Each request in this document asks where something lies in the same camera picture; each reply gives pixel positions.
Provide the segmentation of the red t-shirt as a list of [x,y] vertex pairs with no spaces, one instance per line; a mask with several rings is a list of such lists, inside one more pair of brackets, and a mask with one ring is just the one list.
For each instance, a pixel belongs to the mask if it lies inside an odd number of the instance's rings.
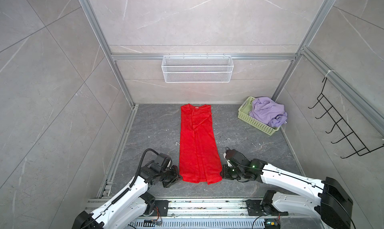
[[181,107],[180,174],[188,183],[218,183],[222,165],[210,105]]

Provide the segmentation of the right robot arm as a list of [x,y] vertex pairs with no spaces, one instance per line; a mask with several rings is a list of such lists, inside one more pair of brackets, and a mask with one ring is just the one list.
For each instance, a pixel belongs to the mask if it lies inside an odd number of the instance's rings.
[[356,225],[352,219],[353,200],[341,184],[327,177],[325,180],[311,179],[282,170],[259,159],[227,159],[221,176],[224,179],[259,182],[272,185],[292,193],[265,194],[265,214],[294,213],[321,219],[332,229],[351,229]]

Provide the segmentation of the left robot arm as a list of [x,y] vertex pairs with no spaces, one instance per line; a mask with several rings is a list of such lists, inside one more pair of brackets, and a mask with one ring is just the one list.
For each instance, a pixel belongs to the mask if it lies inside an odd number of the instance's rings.
[[164,188],[182,180],[176,165],[158,168],[144,166],[125,188],[91,213],[81,212],[73,229],[123,229],[140,216],[156,213],[156,198],[148,190],[157,182]]

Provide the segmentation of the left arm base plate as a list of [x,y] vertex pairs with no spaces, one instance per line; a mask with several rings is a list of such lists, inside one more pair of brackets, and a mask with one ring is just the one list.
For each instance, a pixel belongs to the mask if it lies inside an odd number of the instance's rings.
[[156,200],[151,216],[157,217],[159,213],[161,217],[166,217],[168,215],[169,203],[168,200]]

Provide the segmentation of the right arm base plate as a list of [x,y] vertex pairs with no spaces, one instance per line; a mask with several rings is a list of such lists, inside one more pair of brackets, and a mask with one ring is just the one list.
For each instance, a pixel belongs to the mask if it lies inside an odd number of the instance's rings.
[[246,200],[249,216],[288,216],[288,212],[277,210],[271,203],[262,200]]

